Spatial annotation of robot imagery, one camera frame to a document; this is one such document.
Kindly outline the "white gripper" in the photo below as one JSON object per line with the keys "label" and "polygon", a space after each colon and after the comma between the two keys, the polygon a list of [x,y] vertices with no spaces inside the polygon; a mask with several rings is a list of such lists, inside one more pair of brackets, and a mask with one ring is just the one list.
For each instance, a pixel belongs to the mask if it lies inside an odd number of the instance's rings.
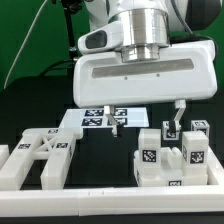
{"label": "white gripper", "polygon": [[114,106],[174,102],[169,132],[181,130],[185,100],[207,99],[217,91],[211,40],[174,44],[155,61],[124,63],[118,52],[81,57],[74,70],[73,97],[80,108],[105,106],[104,114],[118,136]]}

